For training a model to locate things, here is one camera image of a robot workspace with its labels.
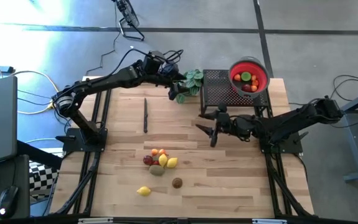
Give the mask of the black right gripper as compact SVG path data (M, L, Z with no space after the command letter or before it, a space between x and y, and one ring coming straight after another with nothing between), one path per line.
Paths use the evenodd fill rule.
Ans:
M210 136L210 146L215 147L217 144L218 134L224 133L228 135L233 135L237 137L240 141L249 142L250 133L239 128L237 122L234 119L230 118L230 115L227 113L227 105L225 103L220 103L218 109L211 113L199 114L198 117L215 120L215 128L203 126L201 124L196 124L201 131Z

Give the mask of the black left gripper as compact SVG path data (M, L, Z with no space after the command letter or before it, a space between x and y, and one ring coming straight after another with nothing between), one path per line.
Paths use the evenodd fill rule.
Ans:
M182 81L186 79L186 76L179 73L179 69L177 64L175 63L167 63L161 69L162 76L168 80L169 84L169 92L168 96L170 100L174 100L175 97L180 93L188 93L190 92L190 88L183 87L181 85Z

